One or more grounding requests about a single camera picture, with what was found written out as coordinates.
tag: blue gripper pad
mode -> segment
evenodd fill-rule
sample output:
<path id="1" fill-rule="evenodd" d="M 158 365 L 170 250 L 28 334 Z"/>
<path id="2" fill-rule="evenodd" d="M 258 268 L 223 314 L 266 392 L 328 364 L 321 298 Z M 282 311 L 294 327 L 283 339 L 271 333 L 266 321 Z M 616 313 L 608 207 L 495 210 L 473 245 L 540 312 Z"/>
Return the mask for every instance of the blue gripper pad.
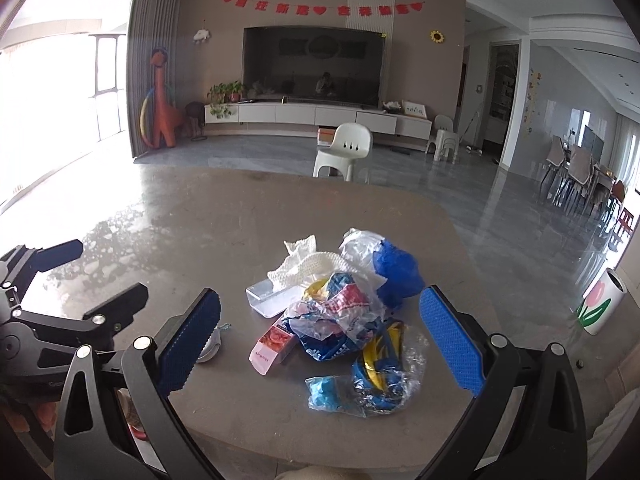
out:
<path id="1" fill-rule="evenodd" d="M 482 356 L 433 288 L 420 295 L 420 317 L 440 349 L 458 386 L 477 397 L 484 385 Z"/>
<path id="2" fill-rule="evenodd" d="M 187 314 L 158 359 L 158 392 L 168 397 L 171 392 L 181 390 L 187 381 L 200 352 L 220 321 L 220 298 L 211 289 L 206 289 L 200 301 Z"/>
<path id="3" fill-rule="evenodd" d="M 82 256 L 83 250 L 84 247 L 80 240 L 70 240 L 48 249 L 39 250 L 31 266 L 39 272 L 55 269 L 60 265 L 77 260 Z"/>

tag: metal screw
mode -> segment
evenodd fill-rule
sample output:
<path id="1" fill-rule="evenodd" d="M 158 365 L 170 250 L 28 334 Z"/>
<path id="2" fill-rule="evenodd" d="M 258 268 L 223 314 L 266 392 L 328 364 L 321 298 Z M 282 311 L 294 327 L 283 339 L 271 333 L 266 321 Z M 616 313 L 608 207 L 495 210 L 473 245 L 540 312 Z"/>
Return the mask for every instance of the metal screw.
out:
<path id="1" fill-rule="evenodd" d="M 144 350 L 145 348 L 148 348 L 150 344 L 151 338 L 149 336 L 143 335 L 133 342 L 133 348 L 135 348 L 136 350 Z"/>
<path id="2" fill-rule="evenodd" d="M 83 359 L 87 357 L 91 353 L 91 347 L 89 345 L 82 345 L 78 350 L 76 350 L 76 355 Z"/>
<path id="3" fill-rule="evenodd" d="M 496 348 L 504 348 L 505 346 L 507 346 L 507 343 L 507 338 L 505 338 L 505 336 L 503 336 L 502 334 L 494 334 L 491 336 L 491 344 Z"/>
<path id="4" fill-rule="evenodd" d="M 553 343 L 551 351 L 556 355 L 564 355 L 564 347 L 560 343 Z"/>

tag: red banner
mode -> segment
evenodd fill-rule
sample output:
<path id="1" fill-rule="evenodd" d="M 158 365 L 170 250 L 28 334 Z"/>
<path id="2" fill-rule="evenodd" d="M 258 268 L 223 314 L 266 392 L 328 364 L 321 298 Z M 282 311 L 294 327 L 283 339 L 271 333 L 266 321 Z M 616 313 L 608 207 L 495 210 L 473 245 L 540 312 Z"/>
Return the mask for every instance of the red banner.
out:
<path id="1" fill-rule="evenodd" d="M 223 0 L 226 4 L 231 3 L 234 0 Z M 250 0 L 235 0 L 236 7 L 246 7 Z M 255 0 L 252 3 L 254 5 L 255 10 L 270 10 L 270 1 L 269 0 Z M 422 7 L 424 6 L 424 2 L 412 2 L 410 4 L 395 4 L 394 6 L 388 5 L 380 5 L 377 8 L 377 15 L 379 16 L 390 16 L 394 12 L 396 14 L 409 14 L 410 12 L 420 12 Z M 359 7 L 350 7 L 350 6 L 338 6 L 338 7 L 325 7 L 325 6 L 309 6 L 302 4 L 288 4 L 286 2 L 280 2 L 275 4 L 273 7 L 277 14 L 287 14 L 289 9 L 292 7 L 296 7 L 296 14 L 299 16 L 308 16 L 310 10 L 313 10 L 315 14 L 318 16 L 322 16 L 327 10 L 335 9 L 335 12 L 338 16 L 351 16 L 351 12 L 353 11 L 358 16 L 363 18 L 368 18 L 369 16 L 374 15 L 375 7 L 369 6 L 359 6 Z"/>

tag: framed picture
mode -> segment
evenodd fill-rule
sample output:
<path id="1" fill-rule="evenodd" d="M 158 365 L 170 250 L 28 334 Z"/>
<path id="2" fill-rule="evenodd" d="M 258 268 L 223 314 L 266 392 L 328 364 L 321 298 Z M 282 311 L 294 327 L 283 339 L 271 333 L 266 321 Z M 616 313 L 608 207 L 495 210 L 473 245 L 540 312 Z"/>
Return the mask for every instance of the framed picture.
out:
<path id="1" fill-rule="evenodd" d="M 428 119 L 427 110 L 424 109 L 424 105 L 418 103 L 412 103 L 411 101 L 402 101 L 402 108 L 404 114 L 411 117 L 420 117 L 421 119 Z"/>

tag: gray tile floor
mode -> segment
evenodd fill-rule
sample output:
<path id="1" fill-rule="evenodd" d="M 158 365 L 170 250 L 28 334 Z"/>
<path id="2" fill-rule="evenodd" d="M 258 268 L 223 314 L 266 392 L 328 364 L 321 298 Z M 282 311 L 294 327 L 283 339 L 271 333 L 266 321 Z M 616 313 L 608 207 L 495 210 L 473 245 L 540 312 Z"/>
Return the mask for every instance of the gray tile floor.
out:
<path id="1" fill-rule="evenodd" d="M 311 175 L 315 156 L 315 139 L 221 136 L 182 142 L 137 163 Z M 592 431 L 612 407 L 604 377 L 638 340 L 636 331 L 625 327 L 640 324 L 640 311 L 627 298 L 611 326 L 596 337 L 577 325 L 573 311 L 599 272 L 615 266 L 626 241 L 612 238 L 610 228 L 603 232 L 596 214 L 592 219 L 567 214 L 547 199 L 546 186 L 541 196 L 539 183 L 464 150 L 460 163 L 452 165 L 434 164 L 420 152 L 405 155 L 375 146 L 368 164 L 370 184 L 409 190 L 443 206 L 514 344 L 544 348 L 558 341 L 573 362 L 584 361 L 576 375 Z M 366 168 L 356 167 L 356 180 L 365 176 Z"/>

